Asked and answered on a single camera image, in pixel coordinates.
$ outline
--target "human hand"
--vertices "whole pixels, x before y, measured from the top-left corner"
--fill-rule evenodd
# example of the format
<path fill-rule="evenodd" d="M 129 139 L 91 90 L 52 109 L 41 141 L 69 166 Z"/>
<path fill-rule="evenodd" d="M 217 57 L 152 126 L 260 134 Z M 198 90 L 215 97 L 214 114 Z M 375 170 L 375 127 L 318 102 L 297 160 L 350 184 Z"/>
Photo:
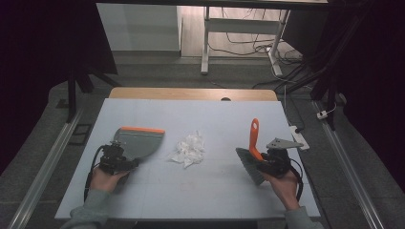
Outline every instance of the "human hand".
<path fill-rule="evenodd" d="M 277 197 L 283 202 L 287 210 L 300 208 L 296 198 L 297 177 L 289 170 L 282 178 L 276 178 L 269 174 L 263 173 L 265 180 L 271 183 L 271 187 Z"/>
<path fill-rule="evenodd" d="M 117 186 L 118 180 L 124 177 L 129 172 L 121 172 L 116 175 L 109 175 L 104 173 L 100 168 L 96 167 L 93 170 L 92 182 L 90 183 L 90 189 L 103 190 L 112 193 Z"/>

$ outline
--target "metal frame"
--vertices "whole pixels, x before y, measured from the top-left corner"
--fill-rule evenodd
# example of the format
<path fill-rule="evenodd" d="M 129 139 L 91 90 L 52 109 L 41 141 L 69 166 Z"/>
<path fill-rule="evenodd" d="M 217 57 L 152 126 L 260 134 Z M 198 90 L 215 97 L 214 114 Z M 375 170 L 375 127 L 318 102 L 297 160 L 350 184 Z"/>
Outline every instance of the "metal frame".
<path fill-rule="evenodd" d="M 321 102 L 312 102 L 314 110 L 319 112 L 322 111 Z M 384 228 L 384 224 L 382 223 L 380 216 L 378 215 L 375 206 L 373 205 L 372 199 L 370 195 L 366 191 L 363 183 L 360 180 L 360 177 L 354 170 L 352 166 L 352 162 L 348 157 L 348 153 L 345 150 L 342 142 L 340 141 L 339 135 L 336 131 L 333 131 L 330 125 L 326 121 L 322 122 L 322 126 L 324 131 L 330 141 L 330 145 L 333 148 L 334 152 L 336 153 L 337 159 L 340 162 L 343 172 L 348 179 L 350 186 L 356 196 L 361 209 L 363 210 L 363 214 L 366 217 L 367 222 L 372 229 L 382 229 Z"/>
<path fill-rule="evenodd" d="M 84 103 L 87 101 L 87 95 L 84 96 Z M 78 112 L 73 117 L 72 122 L 65 123 L 59 136 L 57 137 L 53 147 L 48 153 L 47 158 L 41 166 L 38 174 L 32 182 L 30 189 L 27 194 L 24 196 L 24 199 L 21 201 L 20 206 L 14 214 L 14 217 L 9 224 L 9 229 L 14 228 L 25 228 L 33 210 L 35 209 L 36 204 L 42 196 L 42 193 L 45 190 L 45 187 L 48 184 L 51 175 L 59 161 L 63 151 L 65 150 L 66 145 L 68 144 L 69 138 L 72 135 L 72 132 L 75 129 L 75 126 L 78 120 L 81 118 L 84 113 L 84 108 L 86 104 L 83 104 L 79 107 Z"/>

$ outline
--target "orange handle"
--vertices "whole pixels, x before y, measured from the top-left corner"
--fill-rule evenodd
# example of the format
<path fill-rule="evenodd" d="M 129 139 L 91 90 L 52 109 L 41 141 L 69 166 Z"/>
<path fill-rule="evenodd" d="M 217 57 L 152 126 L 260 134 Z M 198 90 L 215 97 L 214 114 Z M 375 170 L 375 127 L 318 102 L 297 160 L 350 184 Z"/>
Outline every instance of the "orange handle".
<path fill-rule="evenodd" d="M 256 149 L 257 136 L 259 135 L 259 120 L 254 118 L 250 126 L 249 151 L 258 160 L 263 160 L 262 155 Z"/>

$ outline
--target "white table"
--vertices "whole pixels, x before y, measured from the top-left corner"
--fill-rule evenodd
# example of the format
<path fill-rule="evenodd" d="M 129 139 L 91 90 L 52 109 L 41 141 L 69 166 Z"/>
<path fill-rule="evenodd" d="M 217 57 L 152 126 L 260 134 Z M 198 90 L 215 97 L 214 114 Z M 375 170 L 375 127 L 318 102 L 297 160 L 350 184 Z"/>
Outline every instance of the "white table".
<path fill-rule="evenodd" d="M 105 100 L 83 156 L 66 191 L 57 219 L 83 204 L 83 189 L 97 148 L 108 144 L 121 126 L 166 131 L 160 148 L 131 173 L 121 193 L 110 199 L 110 217 L 133 220 L 277 219 L 285 209 L 269 183 L 254 185 L 235 148 L 248 147 L 251 120 L 260 121 L 257 148 L 279 137 L 292 140 L 277 101 Z M 204 160 L 183 169 L 168 161 L 183 137 L 200 131 Z M 301 163 L 295 149 L 289 156 Z M 319 217 L 307 177 L 300 204 Z"/>

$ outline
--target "sleeve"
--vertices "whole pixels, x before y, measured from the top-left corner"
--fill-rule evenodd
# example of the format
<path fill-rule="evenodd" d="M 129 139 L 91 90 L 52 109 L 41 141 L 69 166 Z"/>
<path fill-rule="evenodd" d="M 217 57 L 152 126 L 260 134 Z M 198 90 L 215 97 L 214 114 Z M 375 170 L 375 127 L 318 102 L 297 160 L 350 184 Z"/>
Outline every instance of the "sleeve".
<path fill-rule="evenodd" d="M 289 229 L 323 229 L 324 226 L 320 222 L 310 220 L 307 208 L 300 207 L 297 210 L 286 211 L 286 222 Z"/>
<path fill-rule="evenodd" d="M 108 198 L 110 194 L 102 190 L 90 190 L 83 206 L 71 211 L 71 219 L 62 229 L 101 228 L 108 218 Z"/>

